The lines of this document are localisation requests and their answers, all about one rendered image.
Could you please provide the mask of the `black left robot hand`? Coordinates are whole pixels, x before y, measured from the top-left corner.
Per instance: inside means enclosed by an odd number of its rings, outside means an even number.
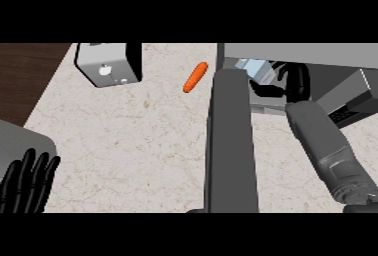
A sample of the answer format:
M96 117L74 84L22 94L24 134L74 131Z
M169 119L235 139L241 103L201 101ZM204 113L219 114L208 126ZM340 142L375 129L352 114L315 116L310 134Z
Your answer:
M15 160L0 182L0 213L43 213L47 204L61 157L30 148Z

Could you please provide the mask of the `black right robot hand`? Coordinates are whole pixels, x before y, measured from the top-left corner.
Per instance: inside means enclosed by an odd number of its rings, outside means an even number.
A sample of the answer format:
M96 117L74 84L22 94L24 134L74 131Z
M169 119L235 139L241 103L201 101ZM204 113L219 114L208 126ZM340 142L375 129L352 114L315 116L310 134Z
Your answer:
M272 68L279 71L278 80L287 78L285 87L276 85L260 85L250 80L254 93L260 97L287 97L288 103L307 101L310 99L310 73L304 63L275 61Z

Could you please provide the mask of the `pale blue milk carton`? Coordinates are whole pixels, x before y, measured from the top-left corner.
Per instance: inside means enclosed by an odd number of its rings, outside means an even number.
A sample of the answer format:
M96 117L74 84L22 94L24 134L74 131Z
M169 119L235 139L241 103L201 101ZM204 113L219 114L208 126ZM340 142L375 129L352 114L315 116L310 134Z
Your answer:
M267 60L239 59L235 67L247 71L250 78L260 85L269 85L276 77L275 70Z

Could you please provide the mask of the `grey microwave body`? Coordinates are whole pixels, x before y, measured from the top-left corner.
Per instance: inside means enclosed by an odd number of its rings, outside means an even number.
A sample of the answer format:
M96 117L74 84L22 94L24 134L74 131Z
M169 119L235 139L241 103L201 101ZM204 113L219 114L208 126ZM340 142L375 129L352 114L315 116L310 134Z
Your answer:
M219 43L217 69L239 59L306 64L312 100L340 128L378 113L378 44Z

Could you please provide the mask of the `dark grey microwave door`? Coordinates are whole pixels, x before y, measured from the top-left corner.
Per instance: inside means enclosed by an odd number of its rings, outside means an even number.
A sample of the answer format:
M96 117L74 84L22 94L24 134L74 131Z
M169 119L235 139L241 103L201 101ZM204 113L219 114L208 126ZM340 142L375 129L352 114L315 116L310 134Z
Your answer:
M205 147L204 207L189 213L257 213L259 193L247 72L214 74Z

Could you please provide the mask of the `grey rounded appliance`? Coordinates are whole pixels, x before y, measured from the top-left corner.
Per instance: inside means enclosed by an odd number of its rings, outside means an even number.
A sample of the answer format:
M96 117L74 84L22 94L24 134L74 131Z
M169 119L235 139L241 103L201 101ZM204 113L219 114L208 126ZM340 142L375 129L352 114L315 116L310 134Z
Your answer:
M0 182L11 163L22 159L30 148L37 154L58 155L55 142L47 136L0 120Z

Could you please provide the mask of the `orange carrot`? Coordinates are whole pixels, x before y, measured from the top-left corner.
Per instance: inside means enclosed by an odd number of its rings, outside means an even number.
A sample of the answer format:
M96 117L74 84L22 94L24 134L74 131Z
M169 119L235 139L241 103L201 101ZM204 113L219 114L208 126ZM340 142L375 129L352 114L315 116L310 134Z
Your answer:
M201 62L194 71L192 71L192 74L185 82L185 85L183 85L183 92L185 93L189 93L192 91L192 89L195 88L200 80L202 79L204 75L205 75L205 72L207 72L207 69L208 69L208 64L205 62Z

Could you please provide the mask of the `silver toaster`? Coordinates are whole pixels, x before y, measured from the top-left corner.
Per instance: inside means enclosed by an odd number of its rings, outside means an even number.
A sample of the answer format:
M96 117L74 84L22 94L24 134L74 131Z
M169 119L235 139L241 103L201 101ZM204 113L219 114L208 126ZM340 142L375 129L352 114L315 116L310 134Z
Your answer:
M74 64L98 88L142 81L140 43L80 43Z

